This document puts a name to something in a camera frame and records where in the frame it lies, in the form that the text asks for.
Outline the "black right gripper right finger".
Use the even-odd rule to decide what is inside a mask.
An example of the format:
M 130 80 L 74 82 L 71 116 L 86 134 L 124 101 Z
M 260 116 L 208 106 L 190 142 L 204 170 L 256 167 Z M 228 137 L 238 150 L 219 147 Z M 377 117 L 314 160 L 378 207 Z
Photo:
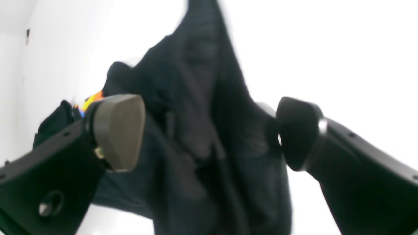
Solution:
M 309 173 L 342 235 L 416 235 L 417 171 L 310 102 L 283 97 L 276 119 L 287 165 Z

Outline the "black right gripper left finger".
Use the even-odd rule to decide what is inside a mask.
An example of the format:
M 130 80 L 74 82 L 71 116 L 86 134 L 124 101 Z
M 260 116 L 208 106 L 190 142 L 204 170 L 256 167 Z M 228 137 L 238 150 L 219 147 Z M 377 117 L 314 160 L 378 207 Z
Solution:
M 93 103 L 84 118 L 1 168 L 1 232 L 75 235 L 107 171 L 135 168 L 145 125 L 140 95 Z

